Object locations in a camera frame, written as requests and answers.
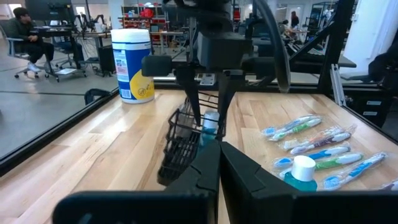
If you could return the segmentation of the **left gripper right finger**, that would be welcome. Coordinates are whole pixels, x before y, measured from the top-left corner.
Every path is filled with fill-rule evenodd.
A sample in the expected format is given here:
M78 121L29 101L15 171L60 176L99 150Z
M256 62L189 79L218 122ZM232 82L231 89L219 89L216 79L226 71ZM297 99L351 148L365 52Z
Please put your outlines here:
M301 192L228 142L220 176L231 223L397 224L397 192Z

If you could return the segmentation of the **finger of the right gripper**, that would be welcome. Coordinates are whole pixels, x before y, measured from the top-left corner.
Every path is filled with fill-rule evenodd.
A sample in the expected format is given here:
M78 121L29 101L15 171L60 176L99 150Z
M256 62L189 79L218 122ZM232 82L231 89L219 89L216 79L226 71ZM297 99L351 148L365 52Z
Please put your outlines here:
M217 139L222 139L226 131L228 108L234 94L246 84L244 72L222 72L218 75L218 132Z
M192 68L176 68L177 83L183 88L192 106L193 115L197 125L201 125L201 113L198 97L198 86L195 81L195 70Z

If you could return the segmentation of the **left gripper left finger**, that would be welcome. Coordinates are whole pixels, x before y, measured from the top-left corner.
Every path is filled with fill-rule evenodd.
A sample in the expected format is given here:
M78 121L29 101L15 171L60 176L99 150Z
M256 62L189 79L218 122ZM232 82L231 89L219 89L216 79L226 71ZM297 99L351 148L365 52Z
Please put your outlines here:
M83 191L61 199L53 223L216 223L221 149L210 142L161 191Z

